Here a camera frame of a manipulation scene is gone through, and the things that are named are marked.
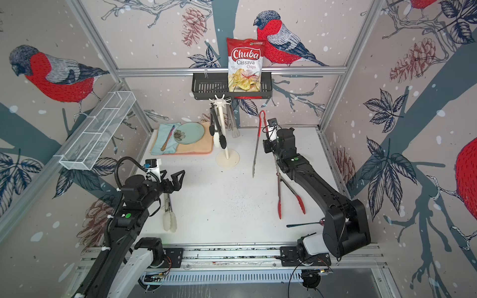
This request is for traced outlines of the thin red handled tongs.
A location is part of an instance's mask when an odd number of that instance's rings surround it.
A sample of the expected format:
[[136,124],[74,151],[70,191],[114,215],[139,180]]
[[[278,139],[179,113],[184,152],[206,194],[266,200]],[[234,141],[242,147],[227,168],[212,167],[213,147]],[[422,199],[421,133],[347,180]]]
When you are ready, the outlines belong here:
[[262,133],[263,126],[266,124],[266,112],[264,110],[261,110],[258,113],[258,132],[257,132],[257,139],[255,143],[255,151],[253,155],[253,163],[252,163],[252,177],[255,177],[255,167],[256,167],[256,162],[257,162],[257,155],[258,155],[258,144],[260,141],[260,136]]

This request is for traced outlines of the all steel slotted tongs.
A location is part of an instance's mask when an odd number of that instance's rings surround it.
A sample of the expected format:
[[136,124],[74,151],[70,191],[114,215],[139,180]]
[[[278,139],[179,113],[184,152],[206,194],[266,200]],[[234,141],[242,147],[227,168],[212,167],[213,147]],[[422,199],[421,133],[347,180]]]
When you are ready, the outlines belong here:
[[240,137],[240,132],[238,130],[238,127],[237,127],[237,124],[236,124],[236,119],[235,119],[235,116],[234,116],[234,112],[232,110],[232,107],[231,105],[228,105],[227,106],[227,109],[228,109],[228,122],[229,122],[229,125],[232,129],[232,137],[233,138],[238,138]]

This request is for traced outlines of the red steel tongs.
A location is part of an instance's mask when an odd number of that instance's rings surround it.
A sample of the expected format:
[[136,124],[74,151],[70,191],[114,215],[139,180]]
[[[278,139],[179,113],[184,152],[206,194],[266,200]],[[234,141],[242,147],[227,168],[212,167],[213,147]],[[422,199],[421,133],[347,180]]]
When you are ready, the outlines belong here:
[[275,164],[276,169],[276,176],[277,176],[277,195],[278,195],[278,203],[277,203],[277,212],[278,218],[280,220],[283,219],[284,216],[284,205],[283,205],[283,198],[295,198],[295,202],[299,206],[299,209],[303,214],[306,214],[306,208],[304,205],[304,201],[301,196],[297,193],[297,191],[292,187],[289,181],[284,178],[281,173],[281,170],[277,164]]

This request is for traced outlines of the black steel tongs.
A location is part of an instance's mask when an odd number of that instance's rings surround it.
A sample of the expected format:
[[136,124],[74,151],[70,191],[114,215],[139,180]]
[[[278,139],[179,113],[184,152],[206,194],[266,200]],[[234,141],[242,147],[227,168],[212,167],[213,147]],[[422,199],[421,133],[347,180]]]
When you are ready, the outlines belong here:
[[215,130],[218,131],[218,133],[220,135],[221,149],[225,150],[227,148],[227,140],[226,140],[225,135],[222,132],[220,120],[219,120],[219,117],[217,115],[216,106],[214,104],[211,104],[211,107],[209,109],[209,113],[210,113],[209,132],[210,132],[211,136],[213,136],[214,131]]

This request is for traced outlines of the white small tongs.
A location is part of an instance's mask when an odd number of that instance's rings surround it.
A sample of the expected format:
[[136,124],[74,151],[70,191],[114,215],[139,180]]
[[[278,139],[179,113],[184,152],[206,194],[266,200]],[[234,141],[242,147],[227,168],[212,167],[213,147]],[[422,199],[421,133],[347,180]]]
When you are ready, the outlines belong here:
[[214,131],[212,137],[213,137],[214,146],[220,149],[221,148],[220,135],[217,130]]

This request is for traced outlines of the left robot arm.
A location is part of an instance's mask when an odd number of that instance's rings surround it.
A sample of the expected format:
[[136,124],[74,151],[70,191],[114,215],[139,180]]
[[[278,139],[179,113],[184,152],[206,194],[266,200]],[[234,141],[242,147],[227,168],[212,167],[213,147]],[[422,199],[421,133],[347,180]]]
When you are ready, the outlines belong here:
[[141,165],[132,157],[120,158],[114,168],[120,201],[104,226],[104,242],[97,259],[74,293],[76,298],[126,298],[136,284],[145,290],[148,268],[159,269],[160,277],[181,265],[183,249],[166,250],[161,238],[140,237],[149,211],[162,195],[170,195],[183,186],[186,172],[181,170],[166,178],[158,160]]

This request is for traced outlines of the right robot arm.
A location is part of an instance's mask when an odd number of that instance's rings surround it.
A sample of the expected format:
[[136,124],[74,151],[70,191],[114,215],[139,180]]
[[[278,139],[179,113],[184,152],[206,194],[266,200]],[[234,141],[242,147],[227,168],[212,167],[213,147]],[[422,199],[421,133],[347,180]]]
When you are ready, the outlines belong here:
[[265,153],[273,153],[278,174],[287,175],[300,185],[324,213],[322,233],[298,242],[302,260],[324,252],[339,259],[371,243],[364,204],[336,191],[297,152],[293,128],[270,125],[263,147]]

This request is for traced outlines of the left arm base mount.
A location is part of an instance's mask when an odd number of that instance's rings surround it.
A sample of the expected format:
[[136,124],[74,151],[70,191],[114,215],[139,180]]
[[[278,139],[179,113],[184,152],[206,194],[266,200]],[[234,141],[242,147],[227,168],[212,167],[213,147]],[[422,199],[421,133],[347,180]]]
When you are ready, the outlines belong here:
[[183,260],[183,248],[163,248],[162,250],[152,249],[152,262],[148,266],[151,269],[176,269],[181,268]]

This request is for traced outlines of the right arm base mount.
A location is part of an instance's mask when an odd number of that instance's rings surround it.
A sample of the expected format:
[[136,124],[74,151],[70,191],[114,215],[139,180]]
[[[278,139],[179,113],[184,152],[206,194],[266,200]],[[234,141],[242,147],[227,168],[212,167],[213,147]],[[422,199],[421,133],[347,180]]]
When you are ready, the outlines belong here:
[[331,266],[332,262],[328,253],[318,255],[307,255],[298,252],[297,247],[285,246],[279,248],[277,260],[281,262],[282,267],[296,266]]

